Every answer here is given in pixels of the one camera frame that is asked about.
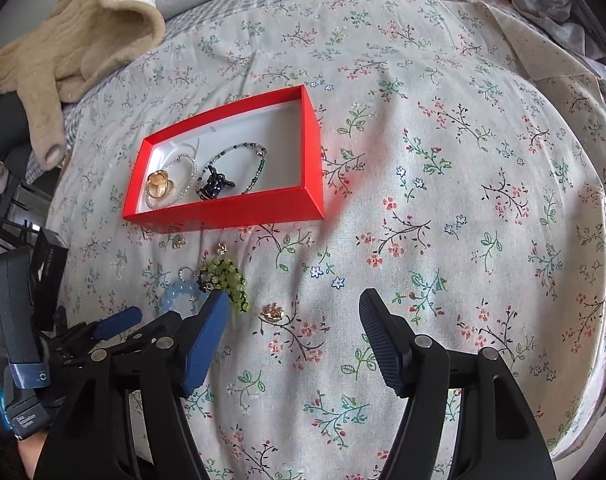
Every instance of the black chair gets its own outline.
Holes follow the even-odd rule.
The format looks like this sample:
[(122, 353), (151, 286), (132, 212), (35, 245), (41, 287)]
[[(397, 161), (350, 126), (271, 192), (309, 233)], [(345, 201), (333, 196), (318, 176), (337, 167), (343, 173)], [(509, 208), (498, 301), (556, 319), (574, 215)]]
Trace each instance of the black chair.
[(61, 171), (59, 168), (46, 171), (28, 184), (26, 169), (31, 153), (30, 132), (21, 100), (16, 92), (0, 94), (0, 164), (3, 163), (9, 173), (6, 189), (0, 195), (0, 239), (11, 247), (31, 245), (30, 235), (35, 232), (27, 223), (20, 225), (8, 220), (13, 205), (28, 209), (17, 200), (18, 190), (21, 188), (51, 202)]

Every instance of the blue beaded bracelet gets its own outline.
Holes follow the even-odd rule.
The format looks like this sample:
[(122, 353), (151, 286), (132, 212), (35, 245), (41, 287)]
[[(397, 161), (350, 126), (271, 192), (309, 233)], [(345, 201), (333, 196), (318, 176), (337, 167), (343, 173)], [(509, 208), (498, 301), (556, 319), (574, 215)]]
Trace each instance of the blue beaded bracelet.
[[(179, 296), (190, 296), (194, 298), (194, 303), (198, 304), (198, 307), (203, 306), (206, 294), (199, 288), (196, 282), (184, 282), (183, 280), (176, 280), (172, 283), (161, 296), (159, 306), (162, 314), (174, 310), (174, 301)], [(197, 308), (195, 304), (192, 304), (192, 314), (197, 314)]]

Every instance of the screw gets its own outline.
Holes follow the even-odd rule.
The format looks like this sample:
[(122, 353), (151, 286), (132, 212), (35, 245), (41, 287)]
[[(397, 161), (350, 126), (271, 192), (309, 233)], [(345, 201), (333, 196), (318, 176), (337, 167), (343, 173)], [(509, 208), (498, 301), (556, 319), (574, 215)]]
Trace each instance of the screw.
[(103, 361), (103, 359), (106, 358), (106, 355), (107, 352), (102, 348), (99, 348), (98, 350), (94, 350), (94, 352), (92, 352), (92, 354), (90, 355), (90, 359), (97, 363), (99, 361)]
[(414, 342), (416, 343), (416, 346), (420, 346), (421, 348), (429, 348), (432, 346), (432, 339), (429, 336), (422, 334), (417, 335), (414, 338)]
[(499, 352), (497, 352), (496, 349), (492, 348), (491, 346), (486, 346), (483, 348), (481, 353), (485, 359), (489, 359), (490, 361), (496, 361), (499, 358)]
[(166, 348), (172, 348), (173, 344), (174, 344), (174, 339), (172, 339), (169, 336), (161, 337), (157, 341), (157, 347), (160, 348), (161, 350), (165, 350)]

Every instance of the blue gripper pad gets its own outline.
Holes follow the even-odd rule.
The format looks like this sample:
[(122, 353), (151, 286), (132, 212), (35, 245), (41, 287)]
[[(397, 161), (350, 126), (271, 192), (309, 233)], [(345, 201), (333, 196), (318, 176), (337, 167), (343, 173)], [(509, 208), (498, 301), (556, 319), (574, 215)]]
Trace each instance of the blue gripper pad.
[(97, 341), (107, 341), (141, 322), (143, 315), (136, 306), (117, 312), (99, 321), (92, 332)]
[(185, 344), (193, 341), (181, 357), (185, 359), (185, 375), (181, 389), (186, 396), (203, 384), (214, 353), (225, 330), (229, 312), (229, 299), (225, 292), (213, 290), (196, 316), (183, 320), (176, 331), (179, 355), (184, 354)]
[(359, 316), (385, 384), (395, 392), (403, 389), (401, 369), (403, 353), (409, 352), (409, 335), (405, 339), (374, 288), (367, 288), (359, 298)]

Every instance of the human hand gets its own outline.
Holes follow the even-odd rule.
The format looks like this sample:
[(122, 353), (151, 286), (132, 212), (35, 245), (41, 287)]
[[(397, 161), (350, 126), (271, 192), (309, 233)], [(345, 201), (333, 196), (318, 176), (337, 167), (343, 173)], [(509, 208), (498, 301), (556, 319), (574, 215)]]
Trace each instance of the human hand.
[(34, 477), (36, 464), (39, 462), (39, 456), (41, 455), (41, 450), (47, 436), (48, 434), (45, 431), (39, 431), (25, 440), (19, 440), (16, 443), (21, 462), (23, 462), (26, 475), (30, 480)]

